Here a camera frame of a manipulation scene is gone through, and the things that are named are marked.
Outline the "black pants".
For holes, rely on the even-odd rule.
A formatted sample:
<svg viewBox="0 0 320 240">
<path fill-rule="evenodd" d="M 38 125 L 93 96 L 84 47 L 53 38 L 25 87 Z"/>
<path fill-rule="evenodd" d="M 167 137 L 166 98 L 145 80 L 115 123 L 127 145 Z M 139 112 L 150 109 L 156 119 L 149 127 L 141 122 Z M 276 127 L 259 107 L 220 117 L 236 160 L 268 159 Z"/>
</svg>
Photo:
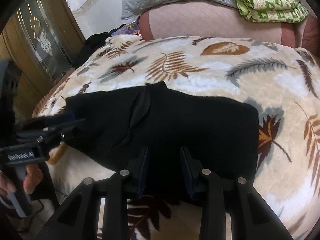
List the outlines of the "black pants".
<svg viewBox="0 0 320 240">
<path fill-rule="evenodd" d="M 235 160 L 244 150 L 258 157 L 255 107 L 224 97 L 192 96 L 164 82 L 68 97 L 66 112 L 85 122 L 67 134 L 67 145 L 115 173 L 146 152 L 143 195 L 162 202 L 194 202 L 187 193 L 181 150 L 195 158 Z"/>
</svg>

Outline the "wooden wardrobe with glass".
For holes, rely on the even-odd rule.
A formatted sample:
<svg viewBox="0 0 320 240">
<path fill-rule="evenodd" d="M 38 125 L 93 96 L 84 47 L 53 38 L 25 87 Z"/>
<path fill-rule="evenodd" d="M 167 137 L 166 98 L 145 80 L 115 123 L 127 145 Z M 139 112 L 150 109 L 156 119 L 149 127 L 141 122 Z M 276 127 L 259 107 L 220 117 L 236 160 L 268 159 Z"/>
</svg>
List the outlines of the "wooden wardrobe with glass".
<svg viewBox="0 0 320 240">
<path fill-rule="evenodd" d="M 23 0 L 1 32 L 1 60 L 20 68 L 14 111 L 31 118 L 35 107 L 71 70 L 85 38 L 66 0 Z"/>
</svg>

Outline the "dark clothes pile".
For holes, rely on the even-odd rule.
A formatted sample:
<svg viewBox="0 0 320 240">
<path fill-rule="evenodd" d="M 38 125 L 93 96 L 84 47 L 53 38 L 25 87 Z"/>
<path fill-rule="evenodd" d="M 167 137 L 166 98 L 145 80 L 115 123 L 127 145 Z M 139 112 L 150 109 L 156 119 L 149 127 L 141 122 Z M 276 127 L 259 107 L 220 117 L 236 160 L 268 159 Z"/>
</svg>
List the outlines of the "dark clothes pile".
<svg viewBox="0 0 320 240">
<path fill-rule="evenodd" d="M 109 32 L 103 32 L 99 34 L 91 35 L 85 42 L 84 46 L 81 48 L 80 53 L 77 55 L 75 61 L 72 63 L 72 68 L 77 69 L 81 67 L 90 56 L 96 52 L 99 48 L 106 44 L 106 39 L 116 35 L 139 35 L 140 30 L 137 22 L 130 24 L 122 24 L 116 29 L 112 29 Z"/>
</svg>

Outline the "beige leaf-pattern blanket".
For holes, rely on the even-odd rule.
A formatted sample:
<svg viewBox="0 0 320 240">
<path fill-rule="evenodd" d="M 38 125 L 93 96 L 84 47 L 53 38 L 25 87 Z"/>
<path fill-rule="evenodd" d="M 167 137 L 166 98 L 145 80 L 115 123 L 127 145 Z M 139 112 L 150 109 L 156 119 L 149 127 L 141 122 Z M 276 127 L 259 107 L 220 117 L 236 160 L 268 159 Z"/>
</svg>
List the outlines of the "beige leaf-pattern blanket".
<svg viewBox="0 0 320 240">
<path fill-rule="evenodd" d="M 34 116 L 61 113 L 76 94 L 164 81 L 196 96 L 224 96 L 259 113 L 254 187 L 294 239 L 319 233 L 319 59 L 304 48 L 249 38 L 108 38 L 44 97 Z"/>
</svg>

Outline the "pink mattress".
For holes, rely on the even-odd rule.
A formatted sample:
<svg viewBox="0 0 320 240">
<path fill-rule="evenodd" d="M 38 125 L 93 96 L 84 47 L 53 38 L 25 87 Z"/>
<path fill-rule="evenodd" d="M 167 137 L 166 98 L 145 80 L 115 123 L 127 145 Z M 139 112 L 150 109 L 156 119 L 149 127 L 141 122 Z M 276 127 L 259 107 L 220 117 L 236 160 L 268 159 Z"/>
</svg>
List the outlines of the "pink mattress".
<svg viewBox="0 0 320 240">
<path fill-rule="evenodd" d="M 301 23 L 254 23 L 238 10 L 210 2 L 161 5 L 141 14 L 145 40 L 174 36 L 251 38 L 319 53 L 319 20 L 309 15 Z"/>
</svg>

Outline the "green patterned folded quilt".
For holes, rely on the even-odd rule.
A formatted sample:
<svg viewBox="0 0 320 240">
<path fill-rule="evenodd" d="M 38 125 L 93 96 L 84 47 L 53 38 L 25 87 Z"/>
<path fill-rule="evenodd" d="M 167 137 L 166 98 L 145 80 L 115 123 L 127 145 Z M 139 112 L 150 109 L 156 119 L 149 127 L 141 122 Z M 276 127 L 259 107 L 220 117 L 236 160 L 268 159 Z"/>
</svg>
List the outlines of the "green patterned folded quilt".
<svg viewBox="0 0 320 240">
<path fill-rule="evenodd" d="M 300 0 L 235 0 L 240 14 L 251 22 L 300 23 L 309 11 Z"/>
</svg>

